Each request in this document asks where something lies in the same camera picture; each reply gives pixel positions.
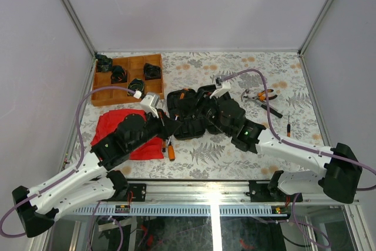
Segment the red towel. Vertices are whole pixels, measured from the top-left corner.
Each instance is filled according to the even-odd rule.
[[[115,131],[118,124],[123,122],[124,118],[129,114],[138,114],[146,119],[145,112],[142,110],[120,109],[109,111],[99,117],[95,130],[95,136],[91,145],[93,146],[97,144],[102,138]],[[163,159],[162,143],[163,141],[161,138],[153,138],[132,152],[130,154],[130,160]]]

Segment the floral tablecloth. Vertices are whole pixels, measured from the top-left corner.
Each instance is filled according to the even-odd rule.
[[[116,58],[145,55],[147,53],[105,53]],[[163,53],[164,94],[181,88],[196,89],[212,84],[215,77],[238,72],[246,68],[260,70],[267,79],[268,88],[273,88],[277,99],[271,101],[284,116],[271,116],[276,131],[286,135],[287,118],[290,115],[291,137],[323,145],[317,120],[308,94],[306,82],[296,53],[292,52],[191,52]],[[266,111],[252,102],[241,102],[240,95],[250,88],[257,93],[262,90],[261,79],[256,73],[245,73],[231,82],[231,97],[247,112],[247,117],[267,126]],[[94,107],[89,102],[81,123],[86,150],[95,135],[99,116],[112,109],[140,109],[138,103]],[[146,179],[269,179],[279,169],[304,170],[276,156],[242,152],[231,144],[223,134],[210,135],[191,140],[172,139],[176,160],[167,155],[162,160],[128,160],[119,169],[128,178]],[[73,157],[77,158],[80,145],[77,142]]]

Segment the orange handle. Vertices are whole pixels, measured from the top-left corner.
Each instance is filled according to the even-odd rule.
[[[170,161],[175,161],[175,151],[174,151],[174,147],[172,147],[171,143],[169,144],[169,159],[170,159]]]

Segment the orange pliers handle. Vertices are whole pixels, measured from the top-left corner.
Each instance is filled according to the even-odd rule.
[[[267,96],[269,97],[269,100],[273,100],[273,99],[277,98],[277,95],[272,93],[272,92],[274,92],[274,89],[268,89],[267,92],[266,92]],[[259,92],[257,94],[258,99],[260,101],[265,101],[266,100],[266,93],[265,93],[265,91]]]

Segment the wooden box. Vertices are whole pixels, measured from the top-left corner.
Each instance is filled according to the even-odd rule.
[[[145,75],[143,73],[143,66],[145,65],[145,63],[159,66],[162,72],[161,78],[146,81]],[[159,94],[161,99],[165,98],[165,93],[163,90],[163,69],[161,54],[113,58],[112,65],[120,65],[124,70],[127,71],[127,82],[111,84],[111,71],[107,73],[101,73],[96,69],[93,80],[93,90],[101,88],[103,86],[121,86],[127,88],[128,84],[132,80],[142,79],[145,83],[145,94],[148,92],[154,92]],[[120,89],[108,89],[105,91],[96,92],[92,95],[92,104],[94,106],[106,106],[139,101],[140,99],[136,99],[133,96],[128,96],[126,91],[122,91]]]

